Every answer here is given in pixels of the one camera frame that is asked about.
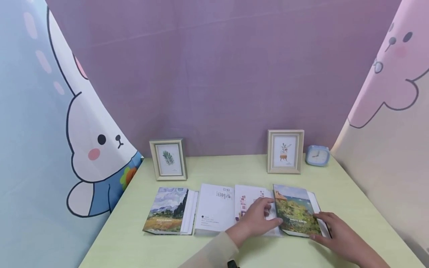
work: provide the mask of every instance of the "wooden picture frame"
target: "wooden picture frame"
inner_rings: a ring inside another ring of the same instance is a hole
[[[183,139],[149,141],[157,181],[187,180]]]
[[[304,130],[268,130],[268,173],[300,174]]]

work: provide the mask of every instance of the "rabbit eye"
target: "rabbit eye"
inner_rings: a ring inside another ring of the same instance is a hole
[[[100,145],[103,145],[106,143],[106,136],[103,134],[98,135],[97,141]]]
[[[402,40],[404,43],[410,41],[411,37],[413,36],[412,32],[408,32],[405,36],[404,39]]]

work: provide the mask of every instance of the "book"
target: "book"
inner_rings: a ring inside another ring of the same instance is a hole
[[[226,231],[244,216],[256,199],[273,196],[272,191],[261,187],[202,184],[195,220],[195,235],[212,236]],[[276,218],[274,203],[266,219],[273,218]],[[274,228],[265,236],[281,236],[281,233],[278,228]]]
[[[274,198],[273,192],[262,187],[247,186],[247,185],[235,185],[235,220],[238,222],[243,217],[248,208],[260,197]],[[268,212],[266,220],[272,220],[276,218],[275,203],[271,204],[271,209]],[[277,236],[281,237],[279,228],[274,228],[264,236]]]
[[[143,231],[154,235],[191,235],[197,201],[196,191],[160,187]]]
[[[235,224],[234,188],[202,184],[199,192],[195,235],[216,235]]]
[[[309,237],[311,234],[330,237],[322,220],[313,213],[320,212],[316,195],[303,188],[274,184],[276,213],[283,219],[280,230],[288,235]]]

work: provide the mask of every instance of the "clock face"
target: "clock face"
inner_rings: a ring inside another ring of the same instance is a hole
[[[325,150],[311,150],[308,154],[308,161],[314,164],[323,164],[328,159],[328,152]]]

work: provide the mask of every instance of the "person's hand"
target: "person's hand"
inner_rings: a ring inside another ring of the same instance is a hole
[[[270,204],[273,202],[272,198],[258,198],[239,222],[226,230],[237,247],[240,247],[247,238],[263,235],[283,222],[281,218],[265,219],[268,216],[268,210],[271,209]]]
[[[332,239],[321,235],[311,235],[310,239],[326,246],[347,261],[362,268],[389,267],[387,263],[342,219],[331,212],[314,214],[326,222]]]

